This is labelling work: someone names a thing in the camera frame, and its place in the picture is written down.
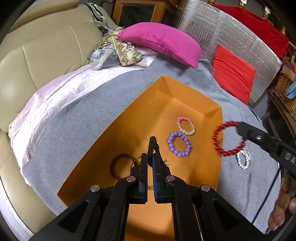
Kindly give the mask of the person's right hand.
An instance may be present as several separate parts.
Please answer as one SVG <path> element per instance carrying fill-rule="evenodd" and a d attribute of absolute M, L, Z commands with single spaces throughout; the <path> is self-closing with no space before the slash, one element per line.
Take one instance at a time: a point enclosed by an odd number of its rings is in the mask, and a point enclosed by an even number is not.
<path fill-rule="evenodd" d="M 288 193 L 292 181 L 290 177 L 282 179 L 280 193 L 274 204 L 274 209 L 268 220 L 268 227 L 275 231 L 285 221 L 285 211 L 288 209 L 290 213 L 295 214 L 295 197 L 291 197 Z"/>

